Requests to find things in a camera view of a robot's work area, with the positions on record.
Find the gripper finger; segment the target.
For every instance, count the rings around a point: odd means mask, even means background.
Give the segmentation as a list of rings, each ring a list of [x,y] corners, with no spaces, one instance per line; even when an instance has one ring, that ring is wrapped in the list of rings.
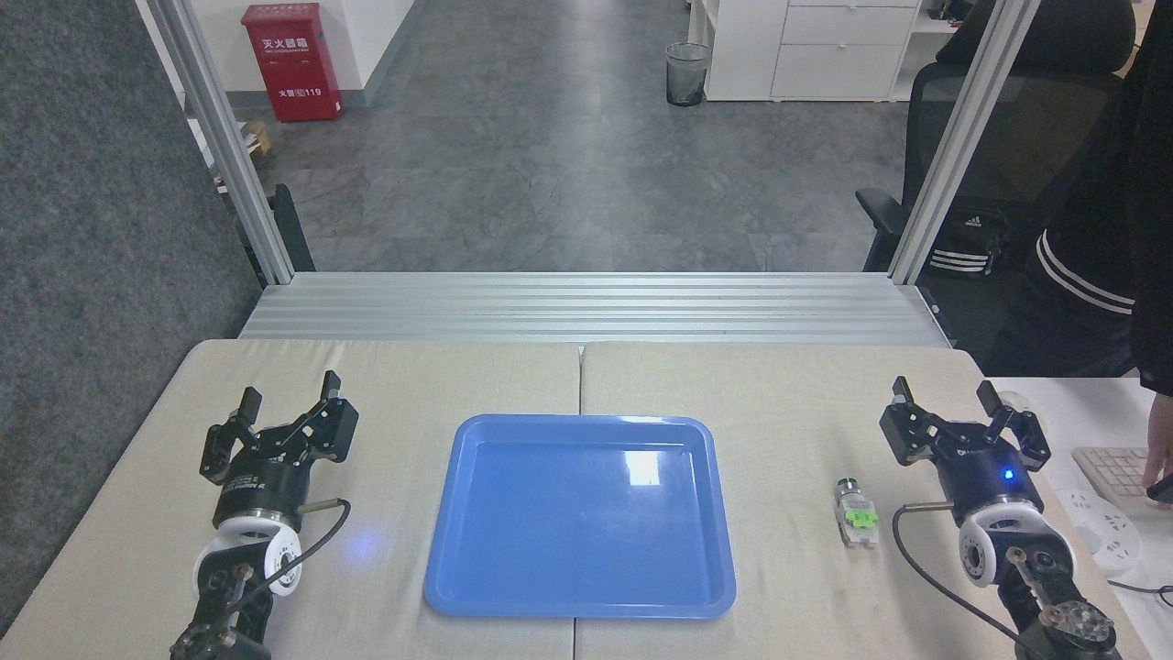
[[[334,370],[323,376],[323,396],[292,423],[262,430],[262,458],[291,467],[311,467],[317,460],[346,460],[359,413],[340,396]]]
[[[252,430],[252,423],[257,419],[260,404],[262,393],[252,386],[248,386],[238,409],[231,414],[225,423],[213,423],[208,430],[201,461],[201,475],[213,485],[224,485],[229,479],[233,460],[232,447],[237,440],[243,444],[242,451],[235,458],[237,463],[264,460],[259,435]]]
[[[1033,411],[1018,411],[1011,404],[1005,404],[991,381],[982,380],[976,390],[979,403],[992,422],[986,426],[981,436],[984,445],[994,445],[1001,440],[1003,430],[1009,429],[1021,447],[1022,460],[1026,471],[1037,472],[1051,458],[1050,445],[1042,429],[1039,419]]]
[[[891,404],[884,406],[880,427],[900,465],[942,457],[960,448],[960,435],[950,422],[916,404],[904,376],[893,381],[891,390]]]

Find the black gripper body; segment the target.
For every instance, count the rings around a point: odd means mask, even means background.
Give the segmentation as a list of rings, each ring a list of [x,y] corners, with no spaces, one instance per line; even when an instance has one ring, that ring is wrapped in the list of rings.
[[[213,528],[235,518],[260,518],[301,530],[299,506],[306,504],[312,465],[265,460],[239,453],[231,460],[213,510]]]
[[[1019,451],[1005,438],[984,448],[943,448],[935,453],[935,468],[958,528],[969,515],[1003,501],[1030,501],[1039,512],[1045,509]]]

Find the person's hand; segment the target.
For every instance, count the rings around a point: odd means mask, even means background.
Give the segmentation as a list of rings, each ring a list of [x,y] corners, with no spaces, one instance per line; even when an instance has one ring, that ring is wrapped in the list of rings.
[[[1172,468],[1172,397],[1157,393],[1147,423],[1147,460],[1141,477],[1151,488],[1169,475]]]

